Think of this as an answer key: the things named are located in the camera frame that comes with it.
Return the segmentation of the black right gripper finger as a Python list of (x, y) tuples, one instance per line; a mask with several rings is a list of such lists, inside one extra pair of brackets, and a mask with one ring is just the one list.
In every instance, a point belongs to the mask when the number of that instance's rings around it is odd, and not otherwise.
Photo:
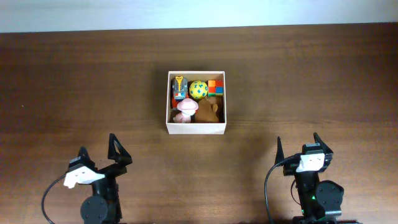
[(283, 148), (282, 148), (282, 141), (280, 136), (277, 137), (277, 152), (275, 155), (275, 162), (274, 164), (280, 164), (283, 160), (285, 159), (284, 157), (284, 152), (283, 152)]
[(314, 137), (315, 142), (320, 145), (320, 147), (322, 148), (323, 153), (325, 155), (333, 154), (333, 151), (322, 141), (322, 139), (320, 138), (320, 136), (317, 133), (314, 133), (313, 137)]

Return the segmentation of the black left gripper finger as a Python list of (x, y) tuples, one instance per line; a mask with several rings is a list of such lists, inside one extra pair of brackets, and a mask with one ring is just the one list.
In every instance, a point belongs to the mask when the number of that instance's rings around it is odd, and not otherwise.
[(84, 166), (88, 167), (89, 169), (95, 170), (95, 163), (90, 159), (88, 154), (88, 150), (85, 147), (81, 147), (78, 152), (78, 163), (83, 164)]
[(109, 134), (108, 159), (120, 165), (132, 164), (131, 155), (125, 150), (114, 133)]

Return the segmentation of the white pink toy duck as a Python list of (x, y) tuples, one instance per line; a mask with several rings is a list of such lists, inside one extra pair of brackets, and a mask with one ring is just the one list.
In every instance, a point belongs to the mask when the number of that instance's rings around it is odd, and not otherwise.
[(191, 98), (186, 98), (178, 103), (180, 111), (174, 118), (174, 123), (191, 123), (192, 116), (197, 112), (198, 103)]

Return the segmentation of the brown plush toy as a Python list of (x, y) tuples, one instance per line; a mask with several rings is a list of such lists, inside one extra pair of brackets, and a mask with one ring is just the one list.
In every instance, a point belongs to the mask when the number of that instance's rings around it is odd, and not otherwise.
[(219, 123), (223, 100), (219, 96), (206, 96), (198, 102), (196, 123)]

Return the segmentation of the red grey toy truck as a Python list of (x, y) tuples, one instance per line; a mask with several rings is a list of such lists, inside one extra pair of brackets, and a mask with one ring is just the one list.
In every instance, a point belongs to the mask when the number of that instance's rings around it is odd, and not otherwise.
[(188, 81), (183, 76), (174, 77), (171, 81), (171, 108), (177, 110), (177, 105), (188, 98)]

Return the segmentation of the multicolour puzzle cube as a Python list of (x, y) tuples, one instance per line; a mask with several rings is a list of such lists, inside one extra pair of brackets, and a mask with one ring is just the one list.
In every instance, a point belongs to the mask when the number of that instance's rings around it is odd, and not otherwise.
[(208, 96), (223, 96), (224, 83), (223, 80), (208, 80)]

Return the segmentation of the yellow ball with dots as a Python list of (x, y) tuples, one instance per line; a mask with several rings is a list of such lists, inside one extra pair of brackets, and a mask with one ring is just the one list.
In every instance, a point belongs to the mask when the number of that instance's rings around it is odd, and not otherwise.
[(195, 80), (189, 87), (189, 94), (193, 99), (201, 100), (208, 94), (208, 85), (201, 80)]

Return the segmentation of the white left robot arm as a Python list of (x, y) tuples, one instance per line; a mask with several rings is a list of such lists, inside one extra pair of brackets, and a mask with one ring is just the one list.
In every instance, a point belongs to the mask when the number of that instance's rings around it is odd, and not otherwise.
[(69, 162), (64, 186), (72, 189), (76, 184), (90, 185), (93, 192), (80, 208), (84, 223), (119, 223), (122, 219), (116, 178), (127, 172), (126, 166), (132, 164), (132, 157), (113, 133), (109, 135), (108, 159), (114, 163), (98, 169), (88, 150), (81, 147), (77, 157)]

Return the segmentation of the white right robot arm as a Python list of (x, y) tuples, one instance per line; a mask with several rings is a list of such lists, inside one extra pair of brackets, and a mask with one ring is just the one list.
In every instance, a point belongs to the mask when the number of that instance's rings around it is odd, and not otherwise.
[(281, 138), (277, 138), (275, 165), (283, 167), (285, 176), (294, 176), (302, 215), (293, 223), (336, 223), (341, 215), (344, 188), (333, 181), (319, 179), (333, 159), (333, 151), (313, 134), (314, 143), (304, 144), (302, 152), (285, 157)]

